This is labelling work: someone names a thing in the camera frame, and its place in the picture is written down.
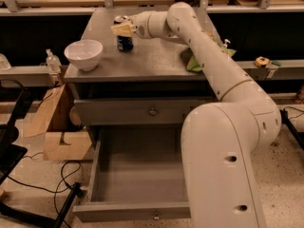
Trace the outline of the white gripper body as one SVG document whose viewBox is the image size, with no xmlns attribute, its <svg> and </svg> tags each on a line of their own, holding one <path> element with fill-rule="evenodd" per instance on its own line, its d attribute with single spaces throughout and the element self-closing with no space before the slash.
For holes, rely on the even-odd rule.
<svg viewBox="0 0 304 228">
<path fill-rule="evenodd" d="M 150 39 L 151 35 L 149 33 L 148 21 L 150 18 L 150 12 L 141 12 L 130 16 L 134 32 L 136 35 L 143 39 Z"/>
</svg>

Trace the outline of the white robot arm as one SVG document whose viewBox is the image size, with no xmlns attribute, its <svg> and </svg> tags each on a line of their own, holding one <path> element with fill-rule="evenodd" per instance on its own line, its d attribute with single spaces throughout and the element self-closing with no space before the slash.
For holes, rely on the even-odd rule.
<svg viewBox="0 0 304 228">
<path fill-rule="evenodd" d="M 114 25 L 120 36 L 181 38 L 217 101 L 185 118 L 180 147 L 193 228 L 267 228 L 251 163 L 281 128 L 276 103 L 200 24 L 188 4 L 144 11 Z"/>
</svg>

